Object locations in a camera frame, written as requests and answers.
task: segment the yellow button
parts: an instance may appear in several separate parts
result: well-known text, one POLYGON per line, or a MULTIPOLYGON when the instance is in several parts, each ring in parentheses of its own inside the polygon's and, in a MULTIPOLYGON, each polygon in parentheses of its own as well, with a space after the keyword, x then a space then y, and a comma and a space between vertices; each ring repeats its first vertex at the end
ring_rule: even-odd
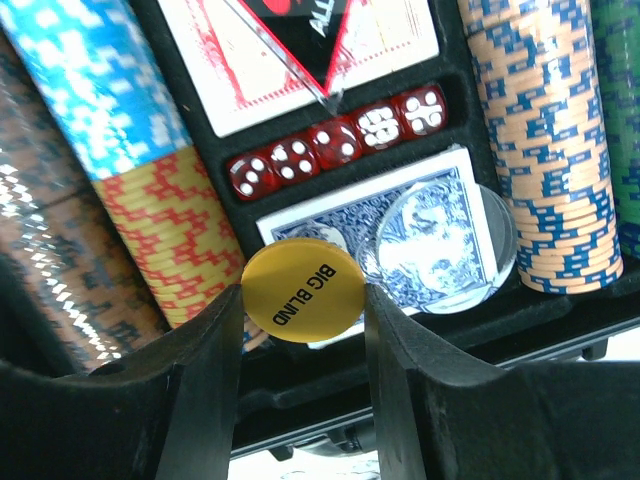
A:
POLYGON ((242 275, 249 317, 290 342, 328 340, 351 327, 364 309, 364 275, 340 248, 312 238, 273 243, 242 275))

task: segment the white card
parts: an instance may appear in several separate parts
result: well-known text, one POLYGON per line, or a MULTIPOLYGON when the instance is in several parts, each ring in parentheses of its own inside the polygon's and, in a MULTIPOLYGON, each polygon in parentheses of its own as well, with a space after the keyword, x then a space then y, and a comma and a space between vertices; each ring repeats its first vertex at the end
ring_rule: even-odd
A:
MULTIPOLYGON (((219 137, 315 101, 225 0, 158 1, 219 137)), ((354 0, 344 45, 350 61, 335 89, 439 54, 427 0, 354 0)))

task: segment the poker chip stack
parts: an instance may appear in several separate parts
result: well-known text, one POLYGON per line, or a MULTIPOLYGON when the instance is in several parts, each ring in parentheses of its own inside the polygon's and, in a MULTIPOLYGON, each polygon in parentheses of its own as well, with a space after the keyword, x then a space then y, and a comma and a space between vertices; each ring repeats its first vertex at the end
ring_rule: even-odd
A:
POLYGON ((591 7, 620 243, 640 258, 640 3, 591 7))
POLYGON ((0 257, 11 285, 3 301, 58 373, 93 370, 168 326, 1 34, 0 58, 0 257))
POLYGON ((244 260, 123 0, 8 0, 3 26, 176 327, 244 260))
POLYGON ((623 263, 588 0, 458 0, 517 265, 534 290, 576 294, 623 263))

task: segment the poker set case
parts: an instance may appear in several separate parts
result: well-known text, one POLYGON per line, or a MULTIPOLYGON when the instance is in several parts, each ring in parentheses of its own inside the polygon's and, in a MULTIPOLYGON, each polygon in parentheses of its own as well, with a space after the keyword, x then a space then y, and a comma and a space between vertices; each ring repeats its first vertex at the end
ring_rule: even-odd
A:
MULTIPOLYGON (((431 136, 323 172, 254 202, 237 198, 228 180, 227 162, 243 152, 327 120, 330 114, 315 103, 218 138, 160 6, 155 1, 130 1, 246 258, 263 246, 256 227, 258 219, 431 157, 454 144, 469 149, 476 181, 499 191, 457 3, 428 1, 440 54, 346 91, 340 113, 437 83, 446 98, 448 125, 431 136)), ((580 350, 640 325, 639 299, 640 262, 625 258, 623 278, 602 291, 573 297, 539 294, 523 286, 514 270, 494 297, 470 311, 414 318, 469 353, 508 366, 529 358, 555 358, 562 352, 580 350)), ((362 335, 321 350, 275 339, 272 343, 269 348, 258 349, 243 358, 235 455, 291 444, 371 417, 362 335)))

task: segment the dice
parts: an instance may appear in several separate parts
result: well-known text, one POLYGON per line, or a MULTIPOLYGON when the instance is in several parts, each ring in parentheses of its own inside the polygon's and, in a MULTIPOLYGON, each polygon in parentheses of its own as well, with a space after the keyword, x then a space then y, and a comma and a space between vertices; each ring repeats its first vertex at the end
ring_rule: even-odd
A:
POLYGON ((398 95, 393 104, 407 140, 430 135, 447 124, 447 105, 436 85, 398 95))
POLYGON ((320 164, 305 134, 285 138, 273 144, 269 152, 269 162, 282 185, 303 182, 320 172, 320 164))
POLYGON ((238 197, 250 201, 262 198, 280 188, 278 176, 265 155, 249 153, 227 164, 231 184, 238 197))
POLYGON ((338 117, 314 125, 309 135, 316 158, 324 170, 340 167, 362 155, 362 146, 349 117, 338 117))
POLYGON ((378 102, 351 116, 365 154, 384 150, 402 140, 402 125, 390 102, 378 102))

